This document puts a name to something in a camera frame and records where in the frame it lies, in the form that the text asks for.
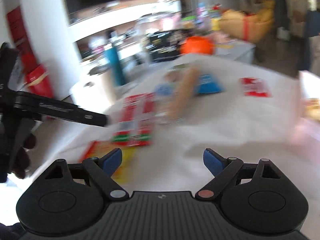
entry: yellow bag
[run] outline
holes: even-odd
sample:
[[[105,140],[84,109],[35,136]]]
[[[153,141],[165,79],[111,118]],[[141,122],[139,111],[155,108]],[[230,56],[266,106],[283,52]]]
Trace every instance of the yellow bag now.
[[[273,19],[273,10],[264,8],[258,11],[257,15],[260,18],[259,22],[268,22]]]
[[[272,28],[274,20],[267,22],[247,22],[248,34],[245,31],[245,22],[241,20],[221,20],[219,22],[220,28],[223,32],[228,33],[231,37],[246,40],[251,43],[258,43]]]
[[[254,15],[247,16],[246,21],[252,22],[252,23],[260,22],[260,15],[254,14]]]
[[[228,10],[222,15],[222,20],[242,20],[244,18],[244,13],[235,11],[235,10]]]
[[[276,5],[275,0],[262,0],[263,7],[266,9],[274,9]]]

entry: cluttered table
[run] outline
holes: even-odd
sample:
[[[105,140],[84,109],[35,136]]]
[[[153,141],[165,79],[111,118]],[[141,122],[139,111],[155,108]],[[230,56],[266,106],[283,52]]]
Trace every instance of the cluttered table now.
[[[220,57],[187,54],[152,73],[125,97],[153,92],[167,69],[195,60],[219,80],[223,92],[194,97],[182,120],[155,125],[152,144],[135,151],[131,173],[123,187],[130,194],[134,190],[190,190],[194,194],[212,179],[203,163],[206,148],[246,163],[268,158],[308,199],[309,215],[301,231],[310,239],[317,239],[320,192],[315,185],[320,182],[319,165],[294,154],[288,143],[299,117],[298,80]],[[263,79],[271,97],[245,96],[240,84],[245,77]],[[123,99],[106,111],[114,123],[107,128],[62,120],[42,124],[36,131],[38,146],[29,152],[32,175],[24,183],[30,184],[55,159],[78,162],[91,141],[110,140],[117,129],[122,104]]]

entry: shelf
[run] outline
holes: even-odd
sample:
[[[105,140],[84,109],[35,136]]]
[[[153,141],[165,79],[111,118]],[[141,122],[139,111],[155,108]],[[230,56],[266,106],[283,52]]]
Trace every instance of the shelf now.
[[[68,27],[71,42],[79,41],[97,32],[138,20],[140,17],[161,11],[181,11],[180,1],[170,4],[149,3],[108,11],[95,17],[83,20]]]

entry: orange object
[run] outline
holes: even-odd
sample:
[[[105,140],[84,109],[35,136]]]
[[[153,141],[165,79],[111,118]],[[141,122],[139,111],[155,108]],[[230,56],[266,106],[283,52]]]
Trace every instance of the orange object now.
[[[181,53],[197,53],[197,54],[209,54],[214,53],[214,45],[209,39],[199,36],[192,36],[186,39],[186,43],[181,46]]]

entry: black tool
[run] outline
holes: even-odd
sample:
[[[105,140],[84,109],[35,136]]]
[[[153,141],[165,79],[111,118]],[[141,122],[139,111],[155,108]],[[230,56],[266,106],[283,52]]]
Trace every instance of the black tool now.
[[[306,240],[308,202],[268,159],[258,164],[204,151],[215,176],[191,192],[133,192],[111,179],[120,149],[82,164],[56,160],[19,199],[22,240]],[[83,179],[81,185],[73,179]],[[241,184],[242,179],[251,179]]]
[[[76,105],[17,91],[22,78],[19,52],[4,43],[0,48],[0,182],[6,182],[16,154],[42,116],[84,124],[106,126],[103,114]]]

